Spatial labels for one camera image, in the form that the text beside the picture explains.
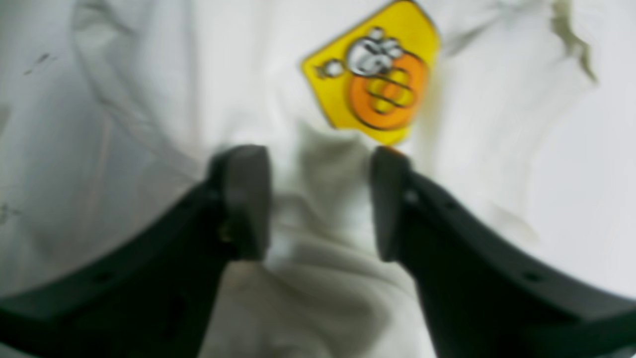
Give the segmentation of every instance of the white t-shirt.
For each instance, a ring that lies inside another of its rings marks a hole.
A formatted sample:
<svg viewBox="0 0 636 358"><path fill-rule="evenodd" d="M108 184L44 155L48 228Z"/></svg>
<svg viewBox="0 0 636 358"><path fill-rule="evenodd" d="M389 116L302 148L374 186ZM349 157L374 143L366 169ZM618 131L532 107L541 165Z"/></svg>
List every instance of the white t-shirt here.
<svg viewBox="0 0 636 358"><path fill-rule="evenodd" d="M597 115L619 106L636 8L416 3L441 52L396 147L507 240L558 263L527 213L532 159L587 99ZM367 169L379 143L334 128L302 68L391 4L0 2L12 14L0 22L0 296L103 255L200 180L211 154L257 143L272 158L272 247L228 267L201 357L434 357L412 279L375 250Z"/></svg>

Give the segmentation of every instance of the orange circle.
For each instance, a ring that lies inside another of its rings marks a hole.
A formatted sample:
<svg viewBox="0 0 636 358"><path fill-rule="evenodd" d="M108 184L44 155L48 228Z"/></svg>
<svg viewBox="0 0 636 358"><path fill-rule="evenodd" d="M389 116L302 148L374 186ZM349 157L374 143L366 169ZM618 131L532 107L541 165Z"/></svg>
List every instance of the orange circle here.
<svg viewBox="0 0 636 358"><path fill-rule="evenodd" d="M406 127L411 122L429 77L428 67L418 57L409 53L394 60L392 71L405 73L406 83L393 82L382 75L354 76L349 91L349 101L356 117L366 126L381 131ZM381 85L377 93L373 93L370 89L377 87L377 81L384 81L385 84ZM394 101L396 96L402 93L412 96L411 100L407 100L408 104ZM379 110L380 104L386 110Z"/></svg>

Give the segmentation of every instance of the yellow patch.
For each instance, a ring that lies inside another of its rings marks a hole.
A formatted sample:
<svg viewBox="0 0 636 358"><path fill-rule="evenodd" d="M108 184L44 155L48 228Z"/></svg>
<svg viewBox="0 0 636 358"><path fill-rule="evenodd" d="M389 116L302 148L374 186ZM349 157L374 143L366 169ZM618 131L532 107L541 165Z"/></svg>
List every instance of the yellow patch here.
<svg viewBox="0 0 636 358"><path fill-rule="evenodd" d="M391 145L410 130L439 46L429 17L400 0L309 56L302 70L334 127Z"/></svg>

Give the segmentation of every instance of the stain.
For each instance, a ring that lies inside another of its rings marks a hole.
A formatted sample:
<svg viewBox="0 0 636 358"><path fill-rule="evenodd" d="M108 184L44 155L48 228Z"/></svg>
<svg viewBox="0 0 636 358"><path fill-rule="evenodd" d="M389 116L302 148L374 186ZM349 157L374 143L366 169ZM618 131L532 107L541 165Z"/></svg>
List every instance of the stain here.
<svg viewBox="0 0 636 358"><path fill-rule="evenodd" d="M551 19L552 32L561 38L568 55L579 57L579 65L595 83L598 78L591 66L591 46L581 39L572 27L572 0L556 0L552 4L555 16Z"/></svg>
<svg viewBox="0 0 636 358"><path fill-rule="evenodd" d="M43 54L42 56L40 56L38 58L38 60L36 61L35 65L28 69L27 71L25 71L23 73L24 76L29 76L31 73L33 73L33 70L38 67L39 65L43 64L46 60L51 59L51 61L55 61L57 60L57 57L51 57L51 54L47 53L47 54Z"/></svg>
<svg viewBox="0 0 636 358"><path fill-rule="evenodd" d="M44 55L40 56L40 58L38 59L36 64L41 64L42 62L46 61L46 59L49 58L49 57L51 57L51 54L44 54Z"/></svg>
<svg viewBox="0 0 636 358"><path fill-rule="evenodd" d="M20 216L22 213L16 209L13 209L7 203L3 203L0 206L0 226L4 225L9 221L10 218Z"/></svg>
<svg viewBox="0 0 636 358"><path fill-rule="evenodd" d="M6 128L6 124L9 122L9 117L11 116L11 107L8 104L0 103L0 138L2 138L2 133L4 132L4 128Z"/></svg>

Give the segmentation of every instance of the cartoon character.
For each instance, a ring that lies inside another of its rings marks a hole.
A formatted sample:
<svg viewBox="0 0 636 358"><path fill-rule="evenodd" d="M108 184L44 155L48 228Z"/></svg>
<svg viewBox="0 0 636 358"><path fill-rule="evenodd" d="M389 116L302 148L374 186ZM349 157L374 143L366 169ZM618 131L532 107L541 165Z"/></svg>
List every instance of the cartoon character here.
<svg viewBox="0 0 636 358"><path fill-rule="evenodd" d="M374 27L367 37L358 39L349 47L347 65L358 76L371 77L386 74L393 67L393 60L404 51L396 38L384 37L384 30Z"/></svg>
<svg viewBox="0 0 636 358"><path fill-rule="evenodd" d="M422 59L378 26L355 38L342 57L332 57L315 69L323 80L342 77L351 114L379 131L408 126L429 74Z"/></svg>

